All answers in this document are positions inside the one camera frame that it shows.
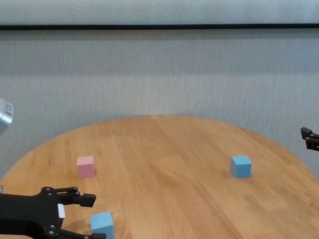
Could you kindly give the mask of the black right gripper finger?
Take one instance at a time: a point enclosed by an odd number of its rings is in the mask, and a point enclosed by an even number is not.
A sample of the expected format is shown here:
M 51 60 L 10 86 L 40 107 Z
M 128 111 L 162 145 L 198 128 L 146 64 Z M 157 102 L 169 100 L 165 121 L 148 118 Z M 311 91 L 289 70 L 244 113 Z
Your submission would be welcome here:
M 306 143 L 306 148 L 314 151 L 319 150 L 319 135 L 312 132 L 311 129 L 302 127 L 301 128 L 302 139 Z

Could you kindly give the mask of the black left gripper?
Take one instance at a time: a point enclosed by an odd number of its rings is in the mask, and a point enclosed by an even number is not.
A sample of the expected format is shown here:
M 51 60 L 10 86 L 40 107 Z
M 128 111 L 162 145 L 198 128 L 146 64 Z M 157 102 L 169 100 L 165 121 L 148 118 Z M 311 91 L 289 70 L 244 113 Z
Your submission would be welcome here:
M 106 239 L 105 233 L 79 234 L 61 229 L 65 218 L 63 205 L 93 207 L 95 194 L 81 193 L 77 187 L 44 187 L 33 196 L 0 195 L 0 233 L 30 238 Z

